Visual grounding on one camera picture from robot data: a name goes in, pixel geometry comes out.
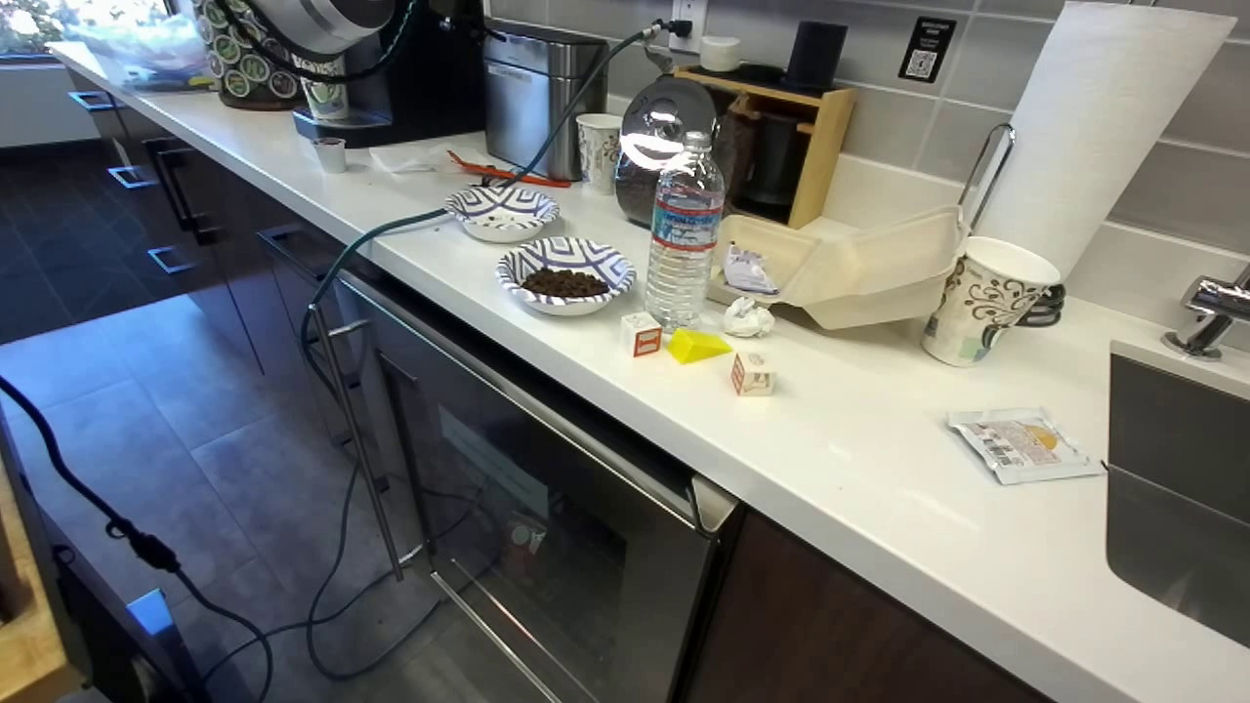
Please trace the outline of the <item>silver bin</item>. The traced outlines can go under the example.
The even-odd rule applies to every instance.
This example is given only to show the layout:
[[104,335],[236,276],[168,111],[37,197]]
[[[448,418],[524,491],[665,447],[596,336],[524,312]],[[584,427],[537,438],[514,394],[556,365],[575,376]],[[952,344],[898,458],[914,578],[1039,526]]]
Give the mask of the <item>silver bin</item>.
[[568,126],[560,129],[534,173],[552,180],[581,180],[575,119],[605,111],[606,74],[591,80],[581,98],[576,95],[591,68],[608,54],[606,40],[496,19],[488,19],[486,26],[490,35],[482,41],[482,78],[488,155],[525,166],[572,105]]

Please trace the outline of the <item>white paper napkin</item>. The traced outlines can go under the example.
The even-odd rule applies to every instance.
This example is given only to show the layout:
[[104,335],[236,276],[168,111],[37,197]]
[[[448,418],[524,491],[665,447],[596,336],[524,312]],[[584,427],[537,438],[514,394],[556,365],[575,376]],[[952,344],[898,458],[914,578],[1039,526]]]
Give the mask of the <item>white paper napkin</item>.
[[370,148],[369,155],[382,173],[460,173],[460,166],[449,154],[446,144],[435,144],[432,146],[415,144],[375,146]]

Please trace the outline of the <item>glass fridge door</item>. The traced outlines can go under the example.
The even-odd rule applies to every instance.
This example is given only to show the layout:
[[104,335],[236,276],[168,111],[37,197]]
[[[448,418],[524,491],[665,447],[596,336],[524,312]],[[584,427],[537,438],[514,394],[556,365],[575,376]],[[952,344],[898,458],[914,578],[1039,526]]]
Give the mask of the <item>glass fridge door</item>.
[[675,703],[738,499],[442,308],[334,284],[370,467],[432,580],[550,703]]

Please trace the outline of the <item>white paper towel roll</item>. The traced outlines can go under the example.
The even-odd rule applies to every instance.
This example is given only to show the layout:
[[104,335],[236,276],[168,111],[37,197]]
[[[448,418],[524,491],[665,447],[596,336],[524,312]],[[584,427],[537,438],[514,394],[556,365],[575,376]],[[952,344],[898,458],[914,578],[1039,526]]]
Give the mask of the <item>white paper towel roll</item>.
[[1231,15],[1068,0],[1028,79],[974,236],[1068,276],[1232,33]]

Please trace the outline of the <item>small patterned paper cup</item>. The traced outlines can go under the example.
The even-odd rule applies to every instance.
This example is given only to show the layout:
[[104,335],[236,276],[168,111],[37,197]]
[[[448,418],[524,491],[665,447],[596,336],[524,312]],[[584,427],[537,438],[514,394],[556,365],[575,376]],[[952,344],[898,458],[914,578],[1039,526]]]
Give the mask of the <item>small patterned paper cup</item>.
[[589,191],[615,195],[622,118],[612,114],[576,116],[581,181]]

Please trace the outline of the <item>clear plastic water bottle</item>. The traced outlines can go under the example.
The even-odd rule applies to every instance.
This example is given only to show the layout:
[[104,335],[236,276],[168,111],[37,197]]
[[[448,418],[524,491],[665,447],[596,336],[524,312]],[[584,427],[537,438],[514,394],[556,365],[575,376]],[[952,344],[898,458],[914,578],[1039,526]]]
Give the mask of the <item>clear plastic water bottle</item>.
[[699,325],[710,281],[725,178],[709,133],[686,133],[661,170],[652,200],[644,308],[664,333]]

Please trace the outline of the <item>white wall socket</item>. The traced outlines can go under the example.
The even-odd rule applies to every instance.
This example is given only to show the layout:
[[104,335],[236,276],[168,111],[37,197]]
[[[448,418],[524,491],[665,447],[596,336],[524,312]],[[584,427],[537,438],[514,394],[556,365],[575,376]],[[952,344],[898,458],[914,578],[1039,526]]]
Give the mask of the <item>white wall socket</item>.
[[676,53],[699,53],[708,18],[708,0],[671,0],[671,19],[690,23],[688,34],[669,34],[668,46]]

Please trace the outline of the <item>yellow wedge block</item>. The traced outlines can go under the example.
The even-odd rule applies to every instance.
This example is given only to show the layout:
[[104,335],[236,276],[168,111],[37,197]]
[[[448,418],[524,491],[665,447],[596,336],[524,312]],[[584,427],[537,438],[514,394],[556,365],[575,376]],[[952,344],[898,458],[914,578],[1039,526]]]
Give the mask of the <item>yellow wedge block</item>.
[[668,352],[679,364],[685,365],[730,354],[732,346],[719,335],[679,328],[668,341]]

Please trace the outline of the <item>beige clamshell takeout container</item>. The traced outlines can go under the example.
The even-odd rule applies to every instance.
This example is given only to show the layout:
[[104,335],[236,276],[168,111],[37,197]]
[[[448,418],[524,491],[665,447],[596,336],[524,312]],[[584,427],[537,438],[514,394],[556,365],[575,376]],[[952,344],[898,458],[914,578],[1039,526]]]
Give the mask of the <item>beige clamshell takeout container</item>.
[[[731,215],[722,219],[708,299],[732,303],[748,296],[759,306],[789,306],[826,330],[926,316],[965,246],[960,206],[948,205],[890,224],[856,228],[829,218],[808,226]],[[731,246],[762,256],[775,294],[728,284]]]

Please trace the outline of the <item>heap of coffee beans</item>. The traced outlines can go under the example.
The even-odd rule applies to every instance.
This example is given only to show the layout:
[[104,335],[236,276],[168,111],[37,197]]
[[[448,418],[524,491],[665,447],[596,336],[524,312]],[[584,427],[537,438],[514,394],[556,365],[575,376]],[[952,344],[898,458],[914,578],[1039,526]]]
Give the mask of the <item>heap of coffee beans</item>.
[[528,275],[522,289],[538,295],[554,298],[589,298],[606,294],[606,281],[598,276],[571,269],[541,268]]

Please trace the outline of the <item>paper cup with green print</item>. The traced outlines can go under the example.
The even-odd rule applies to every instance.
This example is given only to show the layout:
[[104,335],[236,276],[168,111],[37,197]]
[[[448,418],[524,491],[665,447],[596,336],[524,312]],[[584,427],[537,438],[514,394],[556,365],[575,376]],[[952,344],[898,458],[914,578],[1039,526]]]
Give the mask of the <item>paper cup with green print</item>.
[[[348,60],[340,55],[330,63],[312,63],[312,60],[294,55],[292,63],[298,68],[329,76],[342,76],[348,74]],[[308,108],[312,119],[318,121],[344,121],[350,116],[350,103],[348,86],[344,84],[328,84],[301,78],[301,85],[308,95]]]

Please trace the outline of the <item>empty blue patterned bowl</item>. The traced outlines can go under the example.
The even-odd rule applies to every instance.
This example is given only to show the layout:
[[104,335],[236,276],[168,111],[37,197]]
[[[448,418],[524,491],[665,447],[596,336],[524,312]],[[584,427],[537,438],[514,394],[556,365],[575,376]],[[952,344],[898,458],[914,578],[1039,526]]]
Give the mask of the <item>empty blue patterned bowl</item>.
[[558,221],[554,196],[526,186],[469,186],[442,200],[468,235],[482,243],[512,244],[538,236]]

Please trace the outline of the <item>glass jar with silver lid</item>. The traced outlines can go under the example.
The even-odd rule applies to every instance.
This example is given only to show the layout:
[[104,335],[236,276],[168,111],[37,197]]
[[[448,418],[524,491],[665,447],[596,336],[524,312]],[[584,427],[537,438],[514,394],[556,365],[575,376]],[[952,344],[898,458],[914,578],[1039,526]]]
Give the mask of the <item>glass jar with silver lid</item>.
[[688,78],[661,76],[632,99],[622,116],[612,183],[634,226],[650,226],[659,175],[682,154],[688,133],[715,135],[718,119],[711,93]]

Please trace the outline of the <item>crumpled white paper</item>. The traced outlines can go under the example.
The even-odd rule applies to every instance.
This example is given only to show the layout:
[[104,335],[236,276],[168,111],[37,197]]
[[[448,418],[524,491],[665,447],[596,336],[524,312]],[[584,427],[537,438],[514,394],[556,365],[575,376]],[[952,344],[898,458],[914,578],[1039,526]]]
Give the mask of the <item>crumpled white paper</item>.
[[722,315],[722,330],[736,338],[762,338],[768,336],[775,326],[775,316],[768,306],[759,304],[746,296],[732,300]]

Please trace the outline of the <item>wooden holder box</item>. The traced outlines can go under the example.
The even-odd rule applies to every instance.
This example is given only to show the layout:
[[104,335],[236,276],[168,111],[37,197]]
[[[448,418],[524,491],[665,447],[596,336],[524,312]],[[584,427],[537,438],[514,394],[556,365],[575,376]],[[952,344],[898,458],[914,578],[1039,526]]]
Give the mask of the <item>wooden holder box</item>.
[[800,93],[781,84],[676,68],[722,100],[731,151],[730,209],[801,228],[824,213],[856,93]]

